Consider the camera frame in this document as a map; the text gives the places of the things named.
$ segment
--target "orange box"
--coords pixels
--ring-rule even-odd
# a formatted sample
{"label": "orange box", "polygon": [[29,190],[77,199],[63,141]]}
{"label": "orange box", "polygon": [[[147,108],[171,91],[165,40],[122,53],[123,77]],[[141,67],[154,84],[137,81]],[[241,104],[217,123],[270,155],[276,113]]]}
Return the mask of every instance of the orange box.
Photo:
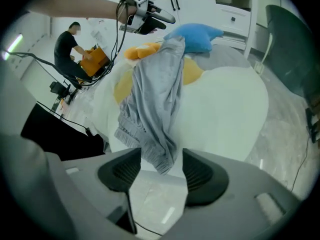
{"label": "orange box", "polygon": [[91,54],[93,59],[88,60],[86,58],[82,58],[80,61],[80,66],[84,69],[89,77],[94,76],[101,67],[110,62],[109,58],[100,47],[95,50],[86,50],[86,52]]}

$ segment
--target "bed sheet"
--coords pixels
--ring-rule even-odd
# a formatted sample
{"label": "bed sheet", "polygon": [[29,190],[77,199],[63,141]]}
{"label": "bed sheet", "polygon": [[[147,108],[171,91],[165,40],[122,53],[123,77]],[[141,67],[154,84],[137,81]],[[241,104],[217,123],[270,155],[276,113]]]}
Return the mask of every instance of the bed sheet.
{"label": "bed sheet", "polygon": [[[178,156],[168,175],[185,177],[182,148],[244,161],[266,120],[269,104],[263,81],[237,50],[226,47],[214,45],[209,55],[188,54],[202,68],[206,64],[203,69],[207,71],[183,87],[180,109],[172,127]],[[114,137],[120,114],[114,87],[134,65],[128,60],[117,63],[94,94],[93,123],[101,136],[108,139],[112,152],[127,148]],[[156,172],[144,160],[141,169]]]}

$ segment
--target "human arm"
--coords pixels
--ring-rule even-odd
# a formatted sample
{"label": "human arm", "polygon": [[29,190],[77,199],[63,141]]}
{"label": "human arm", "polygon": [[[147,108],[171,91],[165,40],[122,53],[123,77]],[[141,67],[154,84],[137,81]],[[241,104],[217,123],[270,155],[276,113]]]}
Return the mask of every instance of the human arm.
{"label": "human arm", "polygon": [[93,57],[91,54],[87,53],[81,46],[77,45],[73,47],[79,54],[83,55],[86,59],[92,60]]}
{"label": "human arm", "polygon": [[[109,0],[33,0],[27,5],[31,12],[50,17],[104,18],[116,20],[118,3]],[[137,11],[135,6],[128,7],[128,16]],[[127,21],[122,13],[119,21]]]}

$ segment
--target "black cable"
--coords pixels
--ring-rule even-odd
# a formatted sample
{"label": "black cable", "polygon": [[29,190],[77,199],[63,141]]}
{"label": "black cable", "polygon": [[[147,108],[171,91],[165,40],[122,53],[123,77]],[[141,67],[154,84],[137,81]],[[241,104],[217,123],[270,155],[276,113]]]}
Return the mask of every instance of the black cable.
{"label": "black cable", "polygon": [[118,3],[116,9],[115,9],[115,32],[116,32],[116,37],[115,37],[115,43],[114,46],[112,48],[111,51],[111,61],[113,60],[113,53],[114,53],[114,49],[115,52],[117,53],[117,49],[118,49],[118,13],[119,13],[119,9],[120,7],[123,5],[123,1]]}
{"label": "black cable", "polygon": [[127,20],[125,21],[125,24],[124,24],[124,31],[123,31],[122,41],[121,41],[121,44],[120,44],[119,50],[117,51],[116,56],[118,55],[118,53],[121,50],[122,45],[124,44],[124,40],[125,40],[125,36],[126,36],[126,32],[127,32],[129,9],[128,9],[128,4],[127,3],[125,3],[124,5],[125,5],[125,18]]}
{"label": "black cable", "polygon": [[70,122],[70,123],[76,124],[76,125],[78,125],[78,126],[81,126],[81,127],[83,127],[85,130],[87,130],[87,128],[84,127],[83,125],[81,125],[81,124],[79,124],[79,123],[77,123],[77,122],[72,122],[72,121],[70,121],[70,120],[68,120],[68,119],[65,119],[62,115],[59,115],[58,113],[56,113],[56,112],[53,111],[52,109],[48,108],[46,105],[42,104],[40,101],[37,101],[36,103],[39,103],[41,106],[44,106],[47,110],[50,110],[51,112],[55,113],[56,115],[58,115],[58,116],[61,117],[62,119],[66,120],[66,121],[68,121],[68,122]]}
{"label": "black cable", "polygon": [[163,236],[162,234],[159,234],[159,233],[157,233],[157,232],[154,232],[154,231],[152,231],[152,230],[150,230],[150,229],[145,228],[144,226],[140,225],[140,224],[139,224],[138,222],[136,222],[136,221],[135,221],[135,223],[136,223],[139,227],[143,228],[143,229],[146,230],[146,231],[149,231],[149,232],[151,232],[151,233],[153,233],[153,234],[156,234],[156,235],[158,235],[158,236],[160,236],[160,237]]}
{"label": "black cable", "polygon": [[61,75],[63,75],[66,79],[68,79],[70,82],[73,82],[75,83],[76,85],[79,85],[79,86],[86,86],[86,85],[83,85],[83,84],[80,84],[78,81],[76,81],[74,78],[71,78],[70,76],[64,74],[62,71],[60,71],[54,64],[52,64],[51,62],[49,61],[46,61],[42,58],[39,58],[37,57],[35,54],[31,53],[31,52],[10,52],[10,51],[7,51],[6,49],[3,49],[6,53],[10,54],[10,55],[15,55],[15,56],[18,56],[20,58],[25,58],[25,57],[33,57],[35,60],[39,61],[39,62],[42,62],[46,65],[49,65],[51,67],[53,67],[57,72],[59,72]]}
{"label": "black cable", "polygon": [[304,164],[304,162],[305,162],[306,159],[307,159],[309,140],[310,140],[310,137],[308,136],[308,139],[307,139],[307,141],[306,141],[305,157],[304,157],[304,159],[302,160],[302,163],[300,164],[300,166],[299,166],[299,168],[298,168],[298,171],[296,172],[296,175],[295,175],[295,178],[294,178],[294,181],[293,181],[293,185],[292,185],[292,188],[291,188],[291,192],[294,190],[295,183],[296,183],[296,180],[297,180],[299,171],[300,171],[302,165]]}

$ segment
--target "light fixture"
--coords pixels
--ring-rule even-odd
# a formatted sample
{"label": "light fixture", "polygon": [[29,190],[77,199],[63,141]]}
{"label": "light fixture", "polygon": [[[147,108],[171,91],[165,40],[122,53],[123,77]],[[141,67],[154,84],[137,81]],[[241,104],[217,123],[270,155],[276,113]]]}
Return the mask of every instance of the light fixture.
{"label": "light fixture", "polygon": [[[9,46],[9,48],[7,49],[8,52],[12,52],[15,47],[19,44],[19,42],[22,40],[23,36],[22,34],[19,34],[16,39],[13,41],[13,43]],[[9,58],[10,54],[5,52],[3,55],[3,59],[6,61]]]}

